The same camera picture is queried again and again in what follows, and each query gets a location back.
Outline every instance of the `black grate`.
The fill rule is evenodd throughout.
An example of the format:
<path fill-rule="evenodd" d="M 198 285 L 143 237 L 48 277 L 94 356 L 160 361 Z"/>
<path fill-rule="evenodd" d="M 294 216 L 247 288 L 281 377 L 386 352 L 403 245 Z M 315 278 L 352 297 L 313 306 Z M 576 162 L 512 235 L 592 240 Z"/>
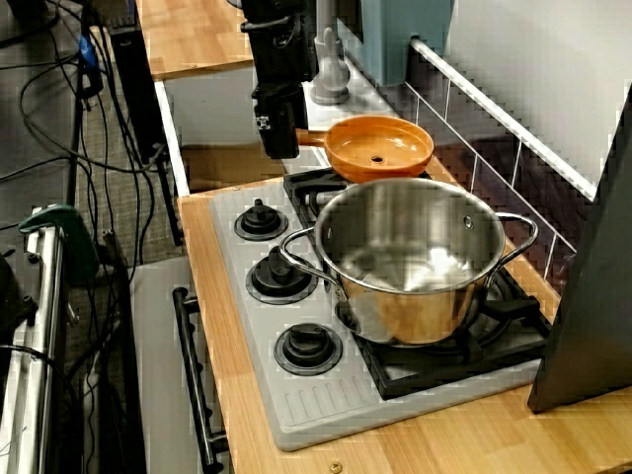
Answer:
<path fill-rule="evenodd" d="M 331 168 L 283 179 L 304 227 L 313 226 L 320 212 L 318 194 L 342 191 L 350 184 Z M 396 348 L 358 336 L 355 342 L 382 399 L 388 400 L 541 358 L 550 329 L 537 299 L 501 270 L 480 311 L 440 343 Z"/>

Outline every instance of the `tile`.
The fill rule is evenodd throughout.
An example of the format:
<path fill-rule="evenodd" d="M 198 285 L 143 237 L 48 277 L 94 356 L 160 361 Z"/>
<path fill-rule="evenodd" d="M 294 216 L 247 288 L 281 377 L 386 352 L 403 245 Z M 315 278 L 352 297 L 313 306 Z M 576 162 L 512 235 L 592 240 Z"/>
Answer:
<path fill-rule="evenodd" d="M 389 106 L 404 120 L 415 122 L 417 117 L 418 97 L 406 84 L 377 87 L 377 92 Z"/>
<path fill-rule="evenodd" d="M 471 140 L 470 145 L 511 184 L 520 140 L 514 134 Z"/>
<path fill-rule="evenodd" d="M 560 295 L 569 279 L 569 270 L 575 262 L 576 255 L 568 245 L 557 239 L 551 255 L 551 263 L 549 264 L 546 280 Z"/>
<path fill-rule="evenodd" d="M 462 140 L 449 126 L 428 107 L 423 101 L 419 102 L 417 125 L 423 128 L 433 138 L 434 147 L 461 144 Z"/>
<path fill-rule="evenodd" d="M 408 53 L 406 80 L 433 109 L 445 117 L 449 79 L 412 47 Z"/>
<path fill-rule="evenodd" d="M 454 84 L 449 89 L 447 122 L 469 142 L 510 134 L 504 125 Z"/>
<path fill-rule="evenodd" d="M 513 187 L 577 249 L 592 206 L 582 193 L 524 145 Z"/>
<path fill-rule="evenodd" d="M 524 255 L 544 276 L 546 261 L 553 243 L 553 231 L 485 162 L 478 160 L 472 193 L 496 212 L 513 212 L 535 221 L 539 233 L 535 243 Z M 519 245 L 528 236 L 528 228 L 520 222 L 504 222 L 505 233 Z"/>
<path fill-rule="evenodd" d="M 476 165 L 476 153 L 460 141 L 460 143 L 436 147 L 434 156 L 459 185 L 470 191 Z"/>

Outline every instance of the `oven door handle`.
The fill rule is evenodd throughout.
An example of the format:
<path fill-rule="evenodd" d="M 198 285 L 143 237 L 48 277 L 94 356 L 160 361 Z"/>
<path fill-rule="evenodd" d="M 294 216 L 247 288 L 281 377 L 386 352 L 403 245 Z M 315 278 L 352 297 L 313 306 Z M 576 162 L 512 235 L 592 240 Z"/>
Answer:
<path fill-rule="evenodd" d="M 186 288 L 179 287 L 173 291 L 174 307 L 176 309 L 176 321 L 180 334 L 180 345 L 187 374 L 189 386 L 189 398 L 196 425 L 197 447 L 204 474 L 218 474 L 224 466 L 217 461 L 217 453 L 228 450 L 226 433 L 214 434 L 210 430 L 208 419 L 212 415 L 206 405 L 206 398 L 201 384 L 202 365 L 198 362 L 196 343 L 194 341 L 193 328 L 189 316 L 199 312 L 197 299 L 187 299 L 189 292 Z"/>

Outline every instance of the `toy stove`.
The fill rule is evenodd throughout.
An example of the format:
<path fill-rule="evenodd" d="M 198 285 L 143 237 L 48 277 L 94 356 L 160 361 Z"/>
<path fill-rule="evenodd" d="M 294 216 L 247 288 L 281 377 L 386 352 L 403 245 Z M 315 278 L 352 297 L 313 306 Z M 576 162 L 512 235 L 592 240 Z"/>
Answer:
<path fill-rule="evenodd" d="M 531 383 L 550 331 L 537 300 L 502 271 L 478 315 L 441 343 L 400 349 L 356 337 L 329 288 L 277 248 L 348 186 L 317 170 L 209 204 L 270 427 L 286 451 Z M 314 249 L 307 238 L 291 247 L 322 268 Z"/>

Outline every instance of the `stainless steel pot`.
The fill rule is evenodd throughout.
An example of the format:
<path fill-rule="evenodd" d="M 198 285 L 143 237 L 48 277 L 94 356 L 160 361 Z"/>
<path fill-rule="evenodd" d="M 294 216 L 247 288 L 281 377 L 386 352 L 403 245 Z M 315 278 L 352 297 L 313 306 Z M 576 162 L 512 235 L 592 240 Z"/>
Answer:
<path fill-rule="evenodd" d="M 503 257 L 503 220 L 529 237 Z M 314 232 L 327 272 L 305 266 L 289 244 Z M 398 346 L 449 337 L 487 293 L 495 273 L 537 238 L 529 218 L 495 213 L 464 190 L 424 179 L 377 180 L 346 189 L 314 227 L 288 235 L 281 256 L 328 281 L 339 318 L 359 336 Z"/>

